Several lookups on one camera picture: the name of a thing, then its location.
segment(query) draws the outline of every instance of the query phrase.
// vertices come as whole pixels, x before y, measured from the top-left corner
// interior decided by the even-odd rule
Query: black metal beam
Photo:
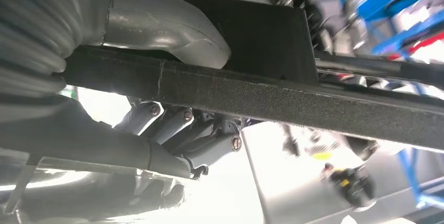
[[[81,47],[71,85],[254,119],[444,149],[444,103],[388,91],[344,91]]]
[[[385,57],[359,56],[357,58],[315,51],[316,68],[386,79],[416,81],[444,87],[444,65],[413,62],[393,62]]]

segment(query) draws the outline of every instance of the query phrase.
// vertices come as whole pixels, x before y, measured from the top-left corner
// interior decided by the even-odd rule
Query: blue metal structure
[[[413,195],[416,199],[416,207],[423,208],[426,206],[434,206],[444,209],[444,198],[438,195],[426,194],[425,190],[431,189],[433,187],[443,185],[443,180],[438,180],[427,186],[421,187],[416,178],[415,166],[418,160],[418,150],[412,148],[412,153],[410,158],[408,157],[407,151],[404,149],[398,153],[401,166],[404,169],[407,180],[412,189]]]
[[[350,0],[340,1],[343,7],[346,7]],[[432,15],[424,22],[412,26],[407,31],[396,31],[396,28],[392,23],[392,17],[417,1],[419,0],[353,0],[353,3],[356,3],[357,14],[366,23],[369,33],[382,41],[373,48],[371,52],[372,54],[397,53],[404,60],[409,60],[409,53],[402,50],[404,43],[407,40],[415,39],[420,35],[430,32],[437,26],[444,24],[444,12],[439,12]],[[394,36],[385,38],[381,32],[374,28],[372,23],[382,19],[388,21]]]

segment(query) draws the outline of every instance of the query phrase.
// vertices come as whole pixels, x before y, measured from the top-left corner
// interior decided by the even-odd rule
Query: yellow label
[[[350,182],[349,182],[348,180],[343,180],[343,181],[341,182],[341,187],[345,187],[345,186],[347,186],[348,184],[350,184]]]
[[[314,157],[317,160],[329,160],[331,158],[330,152],[321,152],[313,154],[312,157]]]

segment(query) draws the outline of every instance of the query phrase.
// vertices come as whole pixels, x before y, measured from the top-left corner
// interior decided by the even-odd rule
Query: hex bolt
[[[185,122],[190,122],[191,119],[193,119],[193,113],[190,110],[186,110],[183,113],[183,120],[185,120]]]
[[[160,107],[158,104],[154,104],[150,108],[151,116],[155,117],[160,113]]]
[[[234,136],[231,139],[231,149],[237,152],[240,150],[241,147],[242,147],[242,140],[240,139],[239,136]]]

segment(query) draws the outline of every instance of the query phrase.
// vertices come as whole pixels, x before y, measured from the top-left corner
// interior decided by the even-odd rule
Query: black metal panel
[[[316,83],[305,12],[239,0],[185,0],[216,26],[231,49],[224,69]]]
[[[444,103],[432,98],[349,92],[95,47],[76,49],[63,76],[72,85],[161,103],[444,149]]]

